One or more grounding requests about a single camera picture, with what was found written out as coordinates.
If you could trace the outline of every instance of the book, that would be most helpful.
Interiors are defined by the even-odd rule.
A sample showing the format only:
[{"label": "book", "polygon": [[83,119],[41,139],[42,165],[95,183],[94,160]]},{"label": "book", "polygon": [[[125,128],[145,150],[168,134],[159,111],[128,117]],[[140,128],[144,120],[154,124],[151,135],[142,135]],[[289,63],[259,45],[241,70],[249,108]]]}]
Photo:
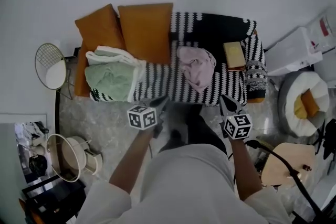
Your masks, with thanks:
[{"label": "book", "polygon": [[246,62],[240,42],[227,42],[223,44],[228,71],[244,71]]}]

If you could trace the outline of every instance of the marble tile floor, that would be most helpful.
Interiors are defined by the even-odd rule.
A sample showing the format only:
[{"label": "marble tile floor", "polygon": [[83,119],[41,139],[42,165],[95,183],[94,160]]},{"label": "marble tile floor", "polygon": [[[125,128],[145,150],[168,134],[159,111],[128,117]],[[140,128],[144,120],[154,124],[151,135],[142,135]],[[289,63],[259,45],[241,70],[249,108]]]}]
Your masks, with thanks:
[{"label": "marble tile floor", "polygon": [[[76,74],[76,63],[68,63],[68,68],[71,69],[70,82],[73,83]],[[280,84],[282,77],[273,77],[273,80],[277,84]],[[81,175],[81,180],[86,184],[86,191],[88,192],[95,180],[109,179],[123,154],[133,141],[137,131],[129,127],[127,117],[125,116],[127,109],[129,109],[132,104],[126,102],[98,103],[89,98],[75,97],[73,87],[70,87],[70,90],[73,95],[73,100],[69,100],[62,95],[60,97],[60,133],[66,137],[79,135],[90,140],[90,148],[93,151],[101,152],[103,157],[103,167],[96,176],[92,176],[88,173]],[[67,89],[62,88],[62,92],[66,93],[66,91]],[[316,135],[309,138],[297,139],[282,132],[277,116],[277,94],[278,92],[269,84],[263,103],[247,104],[245,106],[254,124],[251,137],[260,137],[273,146],[277,146],[282,142],[307,144],[315,141],[317,138]],[[164,115],[165,121],[162,133],[157,139],[151,141],[154,156],[166,143],[172,129],[177,129],[183,135],[186,135],[186,126],[183,124],[183,117],[181,116],[186,109],[185,104],[170,104],[169,109]],[[219,127],[219,123],[221,122],[219,108],[203,107],[201,115],[214,132],[217,133],[219,137],[222,137],[222,132]],[[334,90],[330,90],[330,108],[327,115],[328,119],[336,116],[336,92]],[[223,141],[227,147],[228,154],[230,154],[232,151],[228,139]],[[249,148],[249,152],[253,159],[257,159],[258,150]],[[331,159],[324,161],[321,154],[319,154],[317,158],[317,169],[306,184],[309,191],[313,190],[321,176],[326,173],[331,161]],[[150,159],[151,157],[148,151],[140,171],[140,176],[131,194],[133,204],[139,201],[143,174]],[[231,162],[232,172],[234,172],[233,160],[231,160]],[[279,189],[278,193],[288,211],[294,208],[296,212],[300,213],[305,208],[304,199],[300,195],[297,187]]]}]

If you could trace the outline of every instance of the sofa armrest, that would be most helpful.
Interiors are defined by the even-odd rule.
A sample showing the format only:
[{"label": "sofa armrest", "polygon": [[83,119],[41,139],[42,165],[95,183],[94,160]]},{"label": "sofa armrest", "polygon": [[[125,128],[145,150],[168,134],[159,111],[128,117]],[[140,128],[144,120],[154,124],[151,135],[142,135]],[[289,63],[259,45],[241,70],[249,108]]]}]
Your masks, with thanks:
[{"label": "sofa armrest", "polygon": [[252,35],[241,43],[246,61],[246,90],[248,103],[261,103],[266,95],[267,71],[265,54],[258,35]]},{"label": "sofa armrest", "polygon": [[85,69],[87,66],[89,66],[88,59],[85,56],[87,51],[88,48],[83,42],[78,53],[78,63],[77,63],[76,82],[75,82],[75,95],[82,97],[90,96],[90,87],[86,82],[85,78]]}]

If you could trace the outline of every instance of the black pants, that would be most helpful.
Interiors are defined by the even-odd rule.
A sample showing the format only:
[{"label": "black pants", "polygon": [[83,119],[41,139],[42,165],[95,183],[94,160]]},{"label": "black pants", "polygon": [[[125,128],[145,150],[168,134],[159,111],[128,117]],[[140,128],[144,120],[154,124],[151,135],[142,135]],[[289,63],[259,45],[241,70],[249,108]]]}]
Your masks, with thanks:
[{"label": "black pants", "polygon": [[[206,125],[204,119],[197,115],[192,121],[187,122],[188,126],[188,145],[191,144],[210,144],[219,148],[226,155],[226,148],[223,141],[217,136],[217,134]],[[165,150],[171,150],[173,148],[185,146],[181,140],[181,136],[172,136],[167,144],[160,150],[160,152]]]}]

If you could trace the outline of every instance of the black and white patterned blanket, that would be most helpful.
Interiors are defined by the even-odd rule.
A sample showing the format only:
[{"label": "black and white patterned blanket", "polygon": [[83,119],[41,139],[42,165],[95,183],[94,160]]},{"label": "black and white patterned blanket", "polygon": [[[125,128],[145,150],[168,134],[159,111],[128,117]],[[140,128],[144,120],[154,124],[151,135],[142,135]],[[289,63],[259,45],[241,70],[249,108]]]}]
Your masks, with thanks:
[{"label": "black and white patterned blanket", "polygon": [[[229,95],[245,105],[247,99],[265,97],[267,74],[265,56],[256,22],[236,17],[202,14],[172,13],[170,44],[171,64],[146,64],[142,81],[136,85],[133,101],[168,95],[172,101],[218,105],[220,94]],[[223,43],[240,41],[247,70],[227,72]],[[202,92],[195,91],[180,70],[176,55],[178,46],[204,48],[216,58],[217,65],[211,84]],[[112,101],[96,89],[90,97],[95,101]]]}]

